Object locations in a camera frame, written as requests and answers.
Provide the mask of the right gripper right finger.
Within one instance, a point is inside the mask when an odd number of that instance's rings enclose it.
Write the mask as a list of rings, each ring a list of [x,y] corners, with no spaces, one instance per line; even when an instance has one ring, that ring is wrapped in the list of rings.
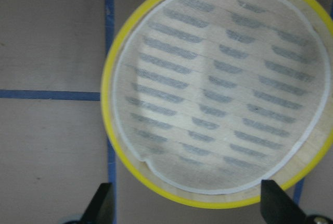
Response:
[[[266,223],[310,223],[310,217],[274,180],[261,181],[260,213]]]

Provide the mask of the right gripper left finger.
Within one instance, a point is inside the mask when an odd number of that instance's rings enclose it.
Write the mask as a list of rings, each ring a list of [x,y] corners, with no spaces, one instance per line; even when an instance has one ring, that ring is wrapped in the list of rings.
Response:
[[[101,183],[78,223],[107,223],[114,220],[112,183]]]

